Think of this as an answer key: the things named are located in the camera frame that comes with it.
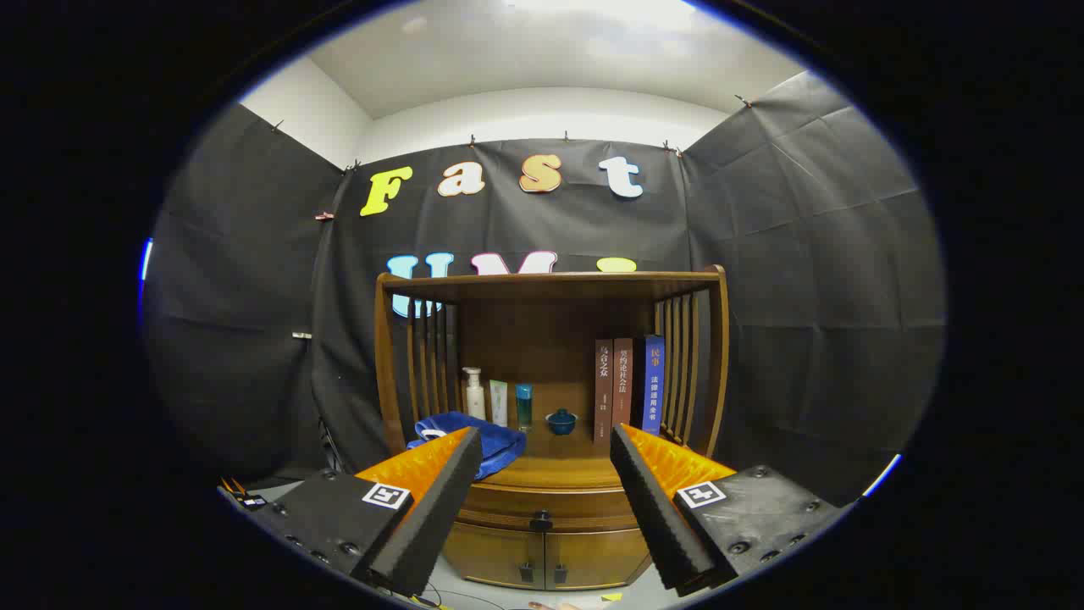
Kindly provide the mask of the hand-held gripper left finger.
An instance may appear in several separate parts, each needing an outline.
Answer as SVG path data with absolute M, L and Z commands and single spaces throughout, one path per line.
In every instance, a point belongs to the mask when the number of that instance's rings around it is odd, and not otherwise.
M 466 426 L 359 473 L 325 470 L 258 511 L 293 551 L 357 582 L 423 593 L 483 460 Z

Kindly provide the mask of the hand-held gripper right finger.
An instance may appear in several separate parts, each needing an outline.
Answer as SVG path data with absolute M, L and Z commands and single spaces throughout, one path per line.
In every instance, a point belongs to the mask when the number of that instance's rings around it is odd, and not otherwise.
M 681 597 L 780 563 L 850 512 L 775 468 L 731 469 L 625 424 L 609 455 L 664 588 Z

